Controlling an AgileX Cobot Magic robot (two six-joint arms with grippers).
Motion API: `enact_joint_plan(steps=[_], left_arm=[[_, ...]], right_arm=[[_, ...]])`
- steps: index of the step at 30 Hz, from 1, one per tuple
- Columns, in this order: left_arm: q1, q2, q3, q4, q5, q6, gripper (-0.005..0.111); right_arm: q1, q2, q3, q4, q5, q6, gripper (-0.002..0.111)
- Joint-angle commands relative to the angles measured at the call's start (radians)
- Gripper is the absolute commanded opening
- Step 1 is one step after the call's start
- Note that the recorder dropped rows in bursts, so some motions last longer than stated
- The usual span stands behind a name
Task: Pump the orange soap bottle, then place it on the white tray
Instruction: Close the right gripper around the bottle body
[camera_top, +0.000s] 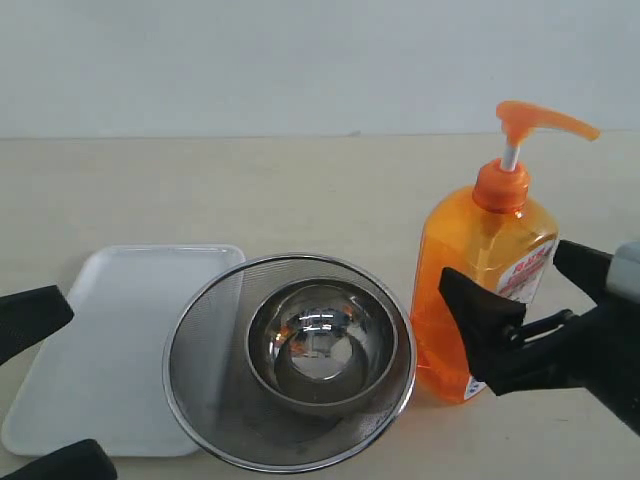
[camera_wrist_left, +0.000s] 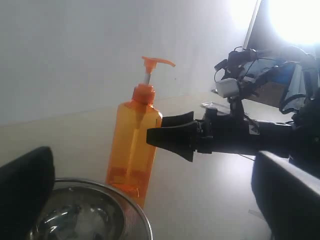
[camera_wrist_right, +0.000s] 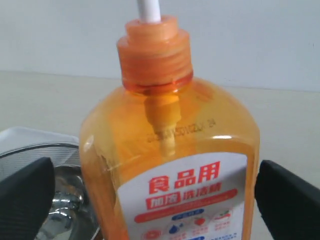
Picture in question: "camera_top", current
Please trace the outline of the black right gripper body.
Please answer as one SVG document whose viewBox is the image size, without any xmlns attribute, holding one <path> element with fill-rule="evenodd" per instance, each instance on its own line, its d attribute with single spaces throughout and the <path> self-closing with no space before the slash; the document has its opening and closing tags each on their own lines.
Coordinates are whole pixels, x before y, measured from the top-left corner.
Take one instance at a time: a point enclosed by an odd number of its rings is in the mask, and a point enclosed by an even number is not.
<svg viewBox="0 0 640 480">
<path fill-rule="evenodd" d="M 639 303 L 607 294 L 586 313 L 516 352 L 523 361 L 499 382 L 501 395 L 583 388 L 639 432 Z"/>
</svg>

